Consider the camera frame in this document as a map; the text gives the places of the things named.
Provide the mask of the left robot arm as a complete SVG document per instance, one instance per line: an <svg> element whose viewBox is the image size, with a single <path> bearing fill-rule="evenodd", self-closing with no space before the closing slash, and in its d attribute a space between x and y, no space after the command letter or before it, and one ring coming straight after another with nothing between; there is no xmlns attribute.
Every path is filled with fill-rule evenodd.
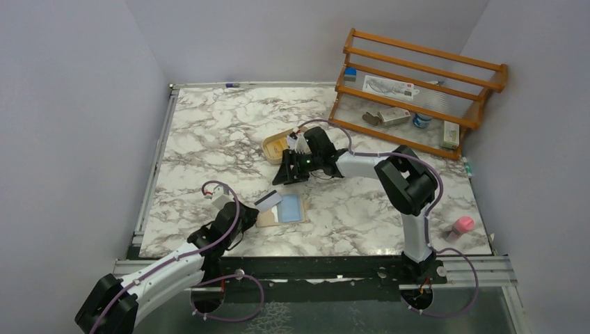
<svg viewBox="0 0 590 334"><path fill-rule="evenodd" d="M215 283L220 258L236 237L255 225L259 214L258 209L230 201L170 254L121 278L106 274L78 310L75 324L84 333L132 333L153 310L182 290Z"/></svg>

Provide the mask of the white card with black stripe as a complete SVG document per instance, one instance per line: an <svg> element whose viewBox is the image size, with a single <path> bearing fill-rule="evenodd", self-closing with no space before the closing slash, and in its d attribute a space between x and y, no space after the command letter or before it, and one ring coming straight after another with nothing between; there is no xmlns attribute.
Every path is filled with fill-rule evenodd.
<svg viewBox="0 0 590 334"><path fill-rule="evenodd" d="M282 196L276 191L271 190L264 196L254 202L255 208L260 212L264 213L278 205L282 201Z"/></svg>

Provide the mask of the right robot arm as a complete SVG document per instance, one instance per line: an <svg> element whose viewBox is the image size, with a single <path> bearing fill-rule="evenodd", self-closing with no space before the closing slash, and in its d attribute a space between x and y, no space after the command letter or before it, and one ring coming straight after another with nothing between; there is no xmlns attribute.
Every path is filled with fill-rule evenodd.
<svg viewBox="0 0 590 334"><path fill-rule="evenodd" d="M378 180L389 201L401 214L404 249L407 258L401 265L402 276L418 283L429 274L426 262L434 258L426 237L426 206L433 204L439 182L432 171L405 145L387 154L352 153L336 149L327 133L313 127L303 134L308 153L293 149L282 152L282 162L273 185L305 182L320 170L329 177L364 177Z"/></svg>

